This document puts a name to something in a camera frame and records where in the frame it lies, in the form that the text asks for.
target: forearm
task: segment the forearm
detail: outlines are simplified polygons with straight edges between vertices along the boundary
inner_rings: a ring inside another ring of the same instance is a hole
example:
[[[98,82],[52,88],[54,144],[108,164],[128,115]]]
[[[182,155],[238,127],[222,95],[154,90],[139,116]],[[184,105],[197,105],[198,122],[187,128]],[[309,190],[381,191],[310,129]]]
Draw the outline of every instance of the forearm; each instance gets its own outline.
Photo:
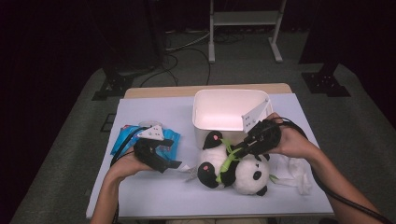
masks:
[[[378,212],[373,204],[338,171],[320,149],[316,148],[313,152],[308,162],[311,164],[320,181],[328,189],[354,203]],[[341,203],[329,195],[327,196],[340,223],[380,223],[363,212]]]
[[[106,175],[99,191],[91,223],[112,223],[118,205],[120,182],[121,179]]]

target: wet wipes pack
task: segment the wet wipes pack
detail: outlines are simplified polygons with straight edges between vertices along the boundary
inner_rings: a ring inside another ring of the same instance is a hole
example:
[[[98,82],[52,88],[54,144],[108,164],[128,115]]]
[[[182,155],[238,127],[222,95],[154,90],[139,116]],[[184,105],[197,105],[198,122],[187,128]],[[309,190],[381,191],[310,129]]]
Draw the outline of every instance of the wet wipes pack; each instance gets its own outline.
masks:
[[[134,132],[136,129],[141,128],[140,126],[135,126],[135,125],[125,125],[120,129],[120,134],[117,137],[116,143],[114,144],[114,147],[112,148],[110,154],[114,156],[116,152],[119,150],[120,146],[122,145],[123,141],[128,137],[128,135],[132,132]],[[142,133],[144,130],[138,131],[134,134],[134,136],[131,138],[131,140],[126,144],[126,146],[122,149],[122,152],[120,154],[123,155],[125,151],[129,148],[134,146],[134,144],[137,142],[139,139],[138,135]],[[174,161],[176,159],[176,154],[177,154],[177,145],[178,145],[178,140],[180,138],[180,134],[174,132],[171,129],[163,129],[163,137],[165,139],[170,139],[174,143],[171,147],[166,147],[166,146],[158,146],[155,148],[156,153],[163,157],[164,159],[168,161]]]

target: stuffed animal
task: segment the stuffed animal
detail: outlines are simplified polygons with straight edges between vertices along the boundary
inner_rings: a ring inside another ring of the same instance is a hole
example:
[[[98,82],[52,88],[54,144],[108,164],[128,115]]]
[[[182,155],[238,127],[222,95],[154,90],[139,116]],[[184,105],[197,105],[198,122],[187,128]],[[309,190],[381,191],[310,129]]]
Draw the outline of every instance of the stuffed animal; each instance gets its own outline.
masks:
[[[199,180],[211,189],[233,186],[241,194],[263,196],[269,179],[269,156],[246,155],[239,159],[234,155],[238,150],[222,139],[221,132],[210,132],[198,161]]]

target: white container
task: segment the white container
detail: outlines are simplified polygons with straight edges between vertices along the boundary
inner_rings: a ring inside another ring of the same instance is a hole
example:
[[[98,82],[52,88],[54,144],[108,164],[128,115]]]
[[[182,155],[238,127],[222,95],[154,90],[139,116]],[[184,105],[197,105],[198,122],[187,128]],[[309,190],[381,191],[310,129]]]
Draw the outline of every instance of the white container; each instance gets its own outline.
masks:
[[[236,145],[247,136],[242,116],[256,106],[268,102],[259,120],[273,112],[270,98],[264,91],[218,89],[198,91],[194,97],[192,123],[198,148],[203,148],[210,131],[220,131],[223,138]]]

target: person's right arm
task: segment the person's right arm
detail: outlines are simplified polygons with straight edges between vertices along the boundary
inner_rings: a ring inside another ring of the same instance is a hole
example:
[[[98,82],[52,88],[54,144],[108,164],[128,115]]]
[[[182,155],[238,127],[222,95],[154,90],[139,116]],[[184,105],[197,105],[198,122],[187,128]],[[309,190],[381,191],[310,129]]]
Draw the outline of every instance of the person's right arm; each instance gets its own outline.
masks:
[[[275,113],[270,115],[268,119],[278,117],[279,115]],[[270,150],[269,153],[306,159],[318,178],[328,189],[378,213],[373,204],[338,171],[323,151],[290,127],[282,126],[281,131],[282,137],[278,146]],[[329,195],[327,197],[339,223],[381,223],[373,217],[335,200]]]

